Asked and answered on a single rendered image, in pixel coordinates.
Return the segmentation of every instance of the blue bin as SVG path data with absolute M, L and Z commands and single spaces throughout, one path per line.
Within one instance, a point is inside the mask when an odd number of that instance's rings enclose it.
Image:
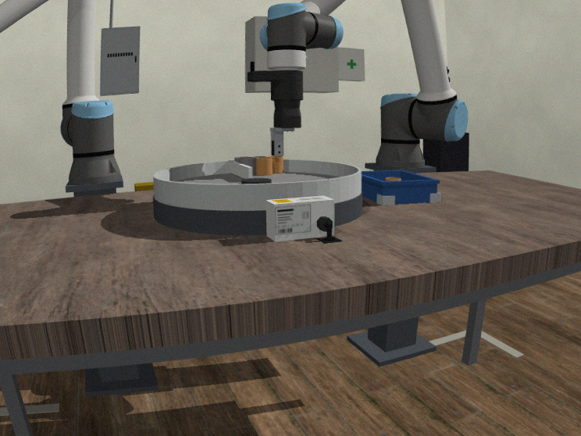
M 385 181 L 386 177 L 400 177 L 401 181 Z M 362 171 L 363 197 L 381 205 L 439 201 L 433 200 L 431 196 L 437 194 L 439 183 L 439 180 L 431 177 L 403 170 Z M 389 198 L 392 196 L 395 197 L 395 203 Z

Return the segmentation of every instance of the gray electrical box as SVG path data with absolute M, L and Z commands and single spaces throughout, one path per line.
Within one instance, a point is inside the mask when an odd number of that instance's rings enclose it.
M 260 29 L 268 20 L 255 16 L 246 22 L 246 73 L 267 71 L 267 51 L 260 42 Z M 246 92 L 270 92 L 270 82 L 249 82 Z M 307 50 L 307 67 L 303 72 L 303 92 L 338 92 L 339 80 L 364 81 L 365 58 L 360 48 L 337 47 L 330 50 Z
M 139 93 L 139 29 L 101 29 L 101 95 Z

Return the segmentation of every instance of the black box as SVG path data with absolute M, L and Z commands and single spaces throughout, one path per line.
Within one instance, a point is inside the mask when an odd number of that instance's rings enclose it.
M 468 171 L 469 133 L 460 141 L 430 141 L 424 139 L 423 155 L 426 165 L 436 171 Z

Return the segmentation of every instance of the blue joint cap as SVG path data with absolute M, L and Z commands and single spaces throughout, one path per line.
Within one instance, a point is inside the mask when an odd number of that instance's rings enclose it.
M 302 3 L 280 3 L 269 7 L 269 20 L 283 18 L 284 16 L 294 15 L 307 10 Z
M 77 102 L 73 103 L 71 113 L 79 118 L 105 118 L 113 114 L 113 102 L 102 100 L 96 102 Z
M 335 41 L 333 42 L 333 45 L 331 45 L 329 48 L 335 48 L 341 43 L 341 41 L 343 41 L 343 24 L 341 24 L 341 22 L 334 16 L 332 16 L 331 18 L 335 20 L 337 32 L 335 33 Z
M 396 100 L 402 100 L 403 98 L 415 98 L 417 96 L 417 94 L 387 94 L 381 98 L 381 106 L 385 106 L 387 103 L 392 103 Z
M 269 49 L 269 39 L 266 36 L 266 28 L 268 26 L 268 24 L 265 24 L 262 26 L 262 29 L 260 29 L 260 42 L 262 43 L 262 47 L 264 47 L 265 50 Z
M 462 100 L 457 100 L 450 109 L 444 128 L 446 141 L 460 141 L 468 128 L 468 108 Z

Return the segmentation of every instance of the white robot link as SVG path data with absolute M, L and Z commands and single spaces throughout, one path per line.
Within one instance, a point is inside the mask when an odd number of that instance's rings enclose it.
M 271 129 L 273 154 L 282 149 L 283 132 L 301 126 L 302 74 L 306 50 L 335 48 L 343 26 L 329 16 L 345 0 L 281 3 L 269 8 L 260 40 L 268 50 L 269 71 L 250 71 L 248 81 L 271 82 L 275 104 Z M 381 146 L 376 169 L 425 166 L 419 140 L 459 141 L 468 126 L 468 110 L 450 87 L 433 0 L 401 0 L 412 43 L 420 91 L 381 98 Z

